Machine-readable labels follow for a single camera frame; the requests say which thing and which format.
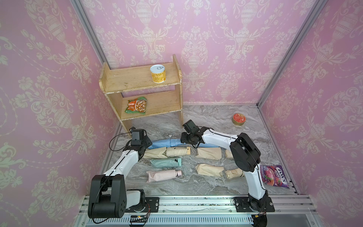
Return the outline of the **beige sleeved umbrella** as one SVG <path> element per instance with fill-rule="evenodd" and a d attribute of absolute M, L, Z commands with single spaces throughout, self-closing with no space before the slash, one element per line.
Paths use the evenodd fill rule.
<path fill-rule="evenodd" d="M 166 156 L 169 158 L 187 156 L 191 154 L 190 147 L 170 147 L 166 149 Z"/>
<path fill-rule="evenodd" d="M 208 164 L 198 164 L 195 167 L 195 169 L 199 175 L 223 177 L 224 168 L 222 166 L 211 166 Z"/>

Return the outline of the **mint green sleeved umbrella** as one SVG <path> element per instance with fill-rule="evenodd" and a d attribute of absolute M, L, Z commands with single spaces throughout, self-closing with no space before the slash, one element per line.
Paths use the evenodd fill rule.
<path fill-rule="evenodd" d="M 151 159 L 150 163 L 155 168 L 173 168 L 182 166 L 182 158 Z"/>

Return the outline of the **pink sleeved umbrella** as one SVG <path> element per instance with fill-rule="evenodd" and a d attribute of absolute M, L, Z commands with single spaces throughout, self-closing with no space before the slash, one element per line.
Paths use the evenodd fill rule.
<path fill-rule="evenodd" d="M 147 182 L 159 182 L 164 180 L 170 180 L 182 176 L 181 170 L 162 170 L 162 171 L 147 171 Z"/>

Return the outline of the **light blue umbrella sleeve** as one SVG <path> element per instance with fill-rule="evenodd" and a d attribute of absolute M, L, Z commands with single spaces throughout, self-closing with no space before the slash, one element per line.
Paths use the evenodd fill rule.
<path fill-rule="evenodd" d="M 218 148 L 218 145 L 200 143 L 197 145 L 198 148 Z"/>
<path fill-rule="evenodd" d="M 167 147 L 168 144 L 169 144 L 169 142 L 165 141 L 165 140 L 153 141 L 152 145 L 149 146 L 148 149 Z"/>

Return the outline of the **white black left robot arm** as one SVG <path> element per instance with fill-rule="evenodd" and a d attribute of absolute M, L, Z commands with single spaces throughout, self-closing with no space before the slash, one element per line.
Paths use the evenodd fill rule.
<path fill-rule="evenodd" d="M 125 145 L 116 163 L 102 175 L 91 180 L 88 217 L 121 218 L 127 211 L 142 212 L 146 207 L 142 189 L 127 190 L 125 178 L 152 145 L 144 129 L 130 129 L 131 140 Z"/>

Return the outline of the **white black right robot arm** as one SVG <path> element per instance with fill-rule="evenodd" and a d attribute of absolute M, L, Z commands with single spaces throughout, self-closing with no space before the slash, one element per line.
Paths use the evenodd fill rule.
<path fill-rule="evenodd" d="M 261 152 L 246 133 L 239 135 L 217 132 L 212 128 L 198 127 L 192 120 L 183 124 L 185 132 L 181 142 L 190 145 L 212 144 L 231 151 L 238 168 L 245 175 L 248 184 L 250 207 L 257 212 L 265 212 L 268 204 L 268 191 L 260 173 Z"/>

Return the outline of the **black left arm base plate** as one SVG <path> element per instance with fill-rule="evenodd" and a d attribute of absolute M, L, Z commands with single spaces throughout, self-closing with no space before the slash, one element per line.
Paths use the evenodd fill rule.
<path fill-rule="evenodd" d="M 127 208 L 126 213 L 158 213 L 159 201 L 159 197 L 146 197 L 143 203 Z"/>

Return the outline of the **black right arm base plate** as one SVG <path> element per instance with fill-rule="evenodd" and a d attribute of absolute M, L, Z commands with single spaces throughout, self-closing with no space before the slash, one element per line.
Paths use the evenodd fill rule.
<path fill-rule="evenodd" d="M 275 212 L 272 199 L 268 196 L 264 196 L 260 200 L 257 200 L 251 196 L 238 196 L 234 197 L 232 202 L 237 212 Z"/>

